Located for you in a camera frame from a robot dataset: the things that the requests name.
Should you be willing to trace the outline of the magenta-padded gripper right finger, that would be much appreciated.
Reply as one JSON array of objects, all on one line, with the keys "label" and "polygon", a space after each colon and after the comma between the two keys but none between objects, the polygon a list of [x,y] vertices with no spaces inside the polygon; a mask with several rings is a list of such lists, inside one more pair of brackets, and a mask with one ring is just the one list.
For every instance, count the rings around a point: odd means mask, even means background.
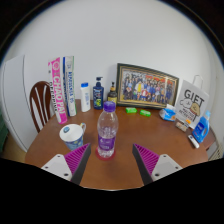
[{"label": "magenta-padded gripper right finger", "polygon": [[182,169],[182,167],[167,154],[158,155],[138,144],[133,145],[132,153],[137,162],[144,185]]}]

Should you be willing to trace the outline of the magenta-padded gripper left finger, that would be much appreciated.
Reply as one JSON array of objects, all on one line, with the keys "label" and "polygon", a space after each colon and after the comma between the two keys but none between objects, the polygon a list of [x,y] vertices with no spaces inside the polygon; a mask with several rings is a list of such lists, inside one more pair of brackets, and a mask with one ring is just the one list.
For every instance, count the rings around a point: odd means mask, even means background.
[{"label": "magenta-padded gripper left finger", "polygon": [[79,185],[90,154],[91,145],[87,143],[66,155],[56,154],[42,169]]}]

